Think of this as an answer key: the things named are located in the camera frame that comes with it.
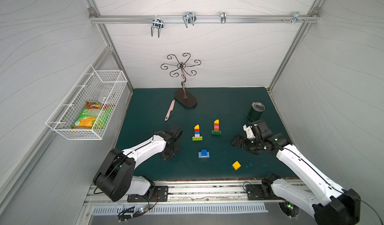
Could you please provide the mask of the lime green lego plate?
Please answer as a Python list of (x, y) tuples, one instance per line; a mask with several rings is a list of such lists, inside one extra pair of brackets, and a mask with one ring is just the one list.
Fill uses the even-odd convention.
[(202, 137), (202, 136), (199, 136), (199, 137), (192, 137), (192, 140), (193, 140), (193, 141), (202, 141), (202, 140), (203, 140), (203, 137)]

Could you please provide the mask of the light blue lego plate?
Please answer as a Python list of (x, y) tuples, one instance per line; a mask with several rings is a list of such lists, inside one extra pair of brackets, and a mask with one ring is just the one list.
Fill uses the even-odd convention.
[(210, 153), (209, 152), (206, 152), (206, 153), (198, 152), (198, 156), (199, 156), (199, 158), (209, 158)]

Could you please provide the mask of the dark green lego plate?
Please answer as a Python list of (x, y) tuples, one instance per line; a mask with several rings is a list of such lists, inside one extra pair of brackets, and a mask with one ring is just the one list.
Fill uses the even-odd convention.
[(215, 131), (215, 130), (212, 130), (212, 131), (211, 131), (211, 134), (212, 134), (212, 135), (221, 135), (222, 132), (221, 132), (221, 131)]

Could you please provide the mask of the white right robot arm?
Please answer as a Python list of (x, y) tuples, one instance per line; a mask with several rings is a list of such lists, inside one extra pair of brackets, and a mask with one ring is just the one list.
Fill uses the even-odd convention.
[(309, 188), (302, 190), (272, 174), (260, 185), (246, 185), (249, 200), (282, 199), (281, 211), (295, 217), (299, 211), (312, 216), (318, 225), (356, 225), (361, 217), (361, 197), (345, 190), (316, 168), (283, 134), (274, 135), (263, 120), (243, 126), (245, 136), (236, 135), (231, 145), (258, 155), (267, 152), (288, 166)]

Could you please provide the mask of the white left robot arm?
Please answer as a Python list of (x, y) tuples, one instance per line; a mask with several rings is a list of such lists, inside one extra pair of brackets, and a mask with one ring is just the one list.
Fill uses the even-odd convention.
[(164, 161), (173, 158), (180, 150), (183, 130), (173, 125), (167, 131), (154, 133), (148, 140), (128, 149), (109, 151), (93, 179), (93, 184), (113, 202), (125, 195), (142, 196), (150, 200), (155, 183), (145, 176), (134, 176), (135, 169), (156, 154)]

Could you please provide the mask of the pink plastic knife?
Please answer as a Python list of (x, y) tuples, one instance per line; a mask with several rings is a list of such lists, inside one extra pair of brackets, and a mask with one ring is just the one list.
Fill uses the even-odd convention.
[(170, 107), (169, 107), (169, 109), (168, 109), (168, 111), (167, 111), (167, 114), (166, 114), (166, 117), (165, 117), (165, 121), (168, 121), (168, 120), (169, 120), (169, 118), (170, 118), (170, 116), (171, 116), (171, 112), (172, 112), (173, 109), (174, 109), (174, 106), (175, 106), (175, 100), (173, 100), (173, 101), (171, 102), (171, 104), (170, 104)]

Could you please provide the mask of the dark green metal tumbler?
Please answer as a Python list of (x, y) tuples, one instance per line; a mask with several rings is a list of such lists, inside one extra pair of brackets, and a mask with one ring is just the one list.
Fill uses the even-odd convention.
[(249, 122), (256, 122), (260, 120), (263, 112), (265, 111), (265, 106), (260, 102), (252, 102), (250, 111), (247, 115)]

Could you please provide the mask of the green table mat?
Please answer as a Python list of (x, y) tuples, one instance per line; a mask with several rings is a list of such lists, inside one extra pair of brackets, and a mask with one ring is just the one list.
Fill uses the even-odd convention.
[[(231, 146), (235, 135), (244, 135), (243, 125), (252, 102), (262, 103), (266, 109), (261, 118), (273, 134), (287, 131), (265, 88), (195, 88), (191, 94), (198, 104), (186, 108), (174, 99), (174, 89), (135, 89), (128, 107), (117, 147), (133, 147), (149, 139), (154, 132), (176, 125), (183, 130), (180, 150), (174, 158), (164, 161), (156, 154), (139, 165), (136, 176), (151, 180), (208, 180), (265, 178), (272, 174), (293, 178), (294, 172), (273, 155), (262, 152), (251, 154)], [(175, 106), (165, 121), (171, 102)], [(212, 135), (214, 121), (219, 120), (221, 135)], [(202, 141), (193, 141), (196, 125), (200, 126)], [(209, 158), (199, 158), (198, 152), (207, 150)], [(234, 170), (238, 161), (241, 167)]]

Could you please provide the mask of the brown metal cup tree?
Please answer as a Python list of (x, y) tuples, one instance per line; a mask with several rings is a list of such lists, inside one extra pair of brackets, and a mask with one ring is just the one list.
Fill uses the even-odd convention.
[(195, 76), (197, 74), (197, 71), (192, 69), (190, 72), (187, 71), (187, 68), (197, 67), (202, 64), (200, 60), (194, 60), (194, 63), (192, 65), (188, 65), (188, 61), (191, 58), (190, 53), (183, 53), (182, 56), (186, 58), (184, 62), (181, 62), (176, 55), (169, 54), (167, 55), (168, 60), (175, 59), (177, 64), (169, 64), (169, 63), (163, 63), (161, 65), (162, 70), (168, 70), (170, 67), (175, 67), (174, 70), (169, 72), (169, 75), (172, 78), (181, 77), (181, 88), (176, 90), (174, 93), (174, 98), (181, 103), (184, 107), (187, 108), (193, 108), (198, 104), (197, 98), (192, 95), (190, 92), (187, 91), (187, 76)]

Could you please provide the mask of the green snack bag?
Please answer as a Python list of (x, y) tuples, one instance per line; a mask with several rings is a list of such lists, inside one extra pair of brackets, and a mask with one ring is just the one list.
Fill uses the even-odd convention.
[(96, 101), (86, 101), (78, 118), (72, 126), (73, 130), (104, 129), (113, 110), (113, 105), (105, 105)]

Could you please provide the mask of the metal double hook left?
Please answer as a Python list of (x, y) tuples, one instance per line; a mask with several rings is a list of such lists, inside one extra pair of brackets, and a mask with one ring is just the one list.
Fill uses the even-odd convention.
[(151, 26), (151, 36), (153, 37), (154, 34), (155, 34), (155, 31), (157, 31), (158, 33), (158, 38), (160, 37), (160, 34), (161, 34), (161, 31), (162, 29), (164, 28), (164, 21), (159, 19), (159, 18), (155, 18), (153, 21), (152, 21), (152, 26)]

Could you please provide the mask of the metal double hook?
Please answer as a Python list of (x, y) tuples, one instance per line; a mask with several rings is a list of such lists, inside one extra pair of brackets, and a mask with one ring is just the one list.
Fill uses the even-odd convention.
[(183, 21), (184, 21), (184, 24), (185, 24), (186, 28), (188, 28), (189, 25), (194, 26), (195, 25), (195, 21), (197, 19), (195, 12), (187, 12), (186, 14), (184, 14), (182, 16), (182, 18), (183, 18)]
[(153, 37), (154, 34), (155, 34), (155, 31), (157, 31), (158, 33), (158, 38), (160, 37), (160, 34), (161, 34), (161, 31), (162, 29), (164, 28), (164, 21), (159, 19), (159, 18), (155, 18), (153, 21), (152, 21), (152, 26), (151, 26), (151, 36)]

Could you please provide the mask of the metal double hook middle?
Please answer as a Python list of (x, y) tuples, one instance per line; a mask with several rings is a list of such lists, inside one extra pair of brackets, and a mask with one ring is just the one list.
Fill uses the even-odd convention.
[(182, 18), (183, 18), (183, 21), (184, 21), (184, 24), (185, 24), (186, 28), (188, 28), (189, 25), (194, 26), (195, 25), (195, 21), (197, 19), (195, 12), (187, 12), (186, 14), (184, 14), (182, 16)]

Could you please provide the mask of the metal hook right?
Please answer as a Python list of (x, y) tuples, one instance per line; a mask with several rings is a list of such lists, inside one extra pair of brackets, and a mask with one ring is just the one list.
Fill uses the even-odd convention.
[(285, 19), (282, 19), (282, 21), (284, 23), (291, 23), (291, 24), (295, 24), (295, 23), (301, 23), (301, 24), (304, 24), (304, 23), (308, 23), (309, 20), (308, 19), (303, 19), (301, 18), (301, 14), (300, 12), (295, 12), (292, 16), (292, 18), (288, 19), (288, 20), (285, 20)]

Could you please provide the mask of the metal single hook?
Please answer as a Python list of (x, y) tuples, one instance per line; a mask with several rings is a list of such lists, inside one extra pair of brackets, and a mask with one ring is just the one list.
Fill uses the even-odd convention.
[(226, 12), (221, 12), (221, 24), (225, 24), (227, 20)]

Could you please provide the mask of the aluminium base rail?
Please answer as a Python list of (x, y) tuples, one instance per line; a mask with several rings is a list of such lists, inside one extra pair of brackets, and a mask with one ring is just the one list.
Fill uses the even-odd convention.
[[(300, 179), (287, 179), (290, 185), (308, 193), (309, 187)], [(155, 181), (156, 186), (168, 186), (168, 200), (161, 204), (191, 203), (248, 203), (245, 186), (261, 185), (262, 180), (201, 180), (201, 181)], [(91, 185), (84, 205), (123, 205), (128, 195), (118, 202), (112, 202), (106, 195), (93, 193), (96, 186)]]

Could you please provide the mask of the aluminium top rail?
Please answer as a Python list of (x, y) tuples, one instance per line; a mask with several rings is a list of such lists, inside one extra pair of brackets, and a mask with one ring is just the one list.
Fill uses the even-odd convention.
[[(293, 15), (228, 15), (225, 24), (261, 24), (261, 23), (284, 23), (282, 19), (288, 20)], [(164, 24), (183, 24), (182, 15), (164, 16), (95, 16), (90, 18), (93, 24), (151, 24), (155, 18), (164, 21)], [(195, 24), (221, 24), (219, 15), (196, 15)], [(321, 17), (301, 15), (308, 19), (308, 23), (317, 23)]]

